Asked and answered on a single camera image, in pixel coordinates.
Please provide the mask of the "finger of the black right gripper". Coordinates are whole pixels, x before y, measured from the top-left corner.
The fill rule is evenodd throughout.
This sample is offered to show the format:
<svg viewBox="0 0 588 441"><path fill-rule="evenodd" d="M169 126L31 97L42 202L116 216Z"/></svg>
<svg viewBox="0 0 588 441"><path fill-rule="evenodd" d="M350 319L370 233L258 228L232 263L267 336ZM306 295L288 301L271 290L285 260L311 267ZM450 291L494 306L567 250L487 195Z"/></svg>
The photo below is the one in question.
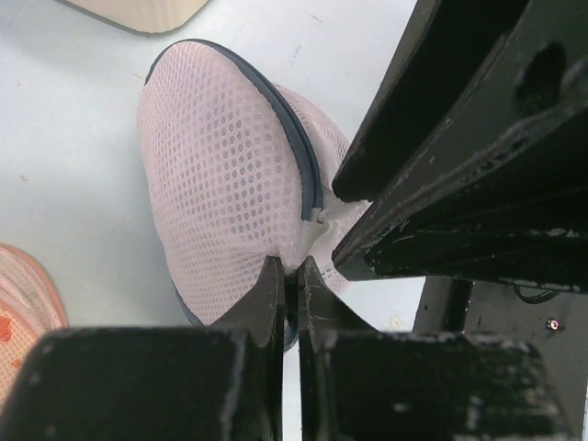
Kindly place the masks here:
<svg viewBox="0 0 588 441"><path fill-rule="evenodd" d="M374 200L458 101L525 1L415 4L333 189L345 202Z"/></svg>

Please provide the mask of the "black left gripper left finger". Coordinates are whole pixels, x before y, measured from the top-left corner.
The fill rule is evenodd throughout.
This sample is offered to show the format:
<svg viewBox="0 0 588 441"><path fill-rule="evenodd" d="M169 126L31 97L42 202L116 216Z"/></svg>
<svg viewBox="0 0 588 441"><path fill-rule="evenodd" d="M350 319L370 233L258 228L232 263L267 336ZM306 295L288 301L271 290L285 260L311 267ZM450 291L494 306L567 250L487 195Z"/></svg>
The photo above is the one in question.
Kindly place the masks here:
<svg viewBox="0 0 588 441"><path fill-rule="evenodd" d="M208 327L69 328L27 356L1 415L4 440L278 440L285 276Z"/></svg>

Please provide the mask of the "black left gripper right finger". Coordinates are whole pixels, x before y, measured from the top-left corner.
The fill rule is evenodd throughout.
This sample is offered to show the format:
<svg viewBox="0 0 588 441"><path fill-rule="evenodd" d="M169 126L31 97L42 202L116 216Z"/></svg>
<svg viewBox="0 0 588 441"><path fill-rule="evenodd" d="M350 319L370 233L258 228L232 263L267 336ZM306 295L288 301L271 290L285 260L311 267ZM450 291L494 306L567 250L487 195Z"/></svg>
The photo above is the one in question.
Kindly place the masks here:
<svg viewBox="0 0 588 441"><path fill-rule="evenodd" d="M383 333L298 272L306 440L571 440L535 347L496 334Z"/></svg>

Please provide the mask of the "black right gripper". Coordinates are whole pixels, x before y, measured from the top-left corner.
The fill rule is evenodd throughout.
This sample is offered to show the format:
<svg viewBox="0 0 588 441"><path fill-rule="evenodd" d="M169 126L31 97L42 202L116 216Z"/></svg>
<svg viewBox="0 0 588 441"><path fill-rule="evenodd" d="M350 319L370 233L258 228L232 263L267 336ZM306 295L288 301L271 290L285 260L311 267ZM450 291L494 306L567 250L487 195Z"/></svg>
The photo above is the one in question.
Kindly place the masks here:
<svg viewBox="0 0 588 441"><path fill-rule="evenodd" d="M413 331L529 342L584 436L587 4L525 2L333 260L354 281L440 276L424 283ZM529 304L543 293L531 288L573 294Z"/></svg>

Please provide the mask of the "white mesh laundry bag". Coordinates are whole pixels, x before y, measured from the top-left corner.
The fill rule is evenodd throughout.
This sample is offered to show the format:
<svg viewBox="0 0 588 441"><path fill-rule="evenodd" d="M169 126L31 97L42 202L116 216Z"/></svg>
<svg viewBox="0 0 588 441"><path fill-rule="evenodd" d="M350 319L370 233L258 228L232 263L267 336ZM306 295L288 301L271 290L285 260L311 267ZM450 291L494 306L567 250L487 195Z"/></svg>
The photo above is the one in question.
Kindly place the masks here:
<svg viewBox="0 0 588 441"><path fill-rule="evenodd" d="M332 254L368 208L333 189L349 142L305 97L220 44L180 40L153 62L138 111L153 218L187 318L210 325L255 284L268 257L287 274Z"/></svg>

